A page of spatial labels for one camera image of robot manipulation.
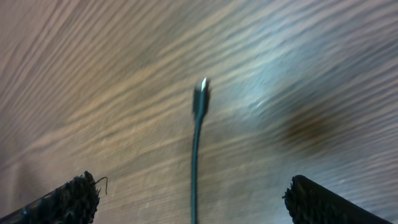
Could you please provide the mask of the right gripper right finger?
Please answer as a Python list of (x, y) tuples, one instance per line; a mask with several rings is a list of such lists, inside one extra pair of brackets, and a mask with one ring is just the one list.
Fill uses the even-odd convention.
[(391, 224), (303, 175), (282, 198), (294, 224)]

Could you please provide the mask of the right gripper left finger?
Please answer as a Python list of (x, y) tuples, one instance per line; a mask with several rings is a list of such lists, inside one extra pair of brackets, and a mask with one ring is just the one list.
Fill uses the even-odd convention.
[(1, 218), (1, 224), (92, 224), (99, 181), (85, 171), (61, 187)]

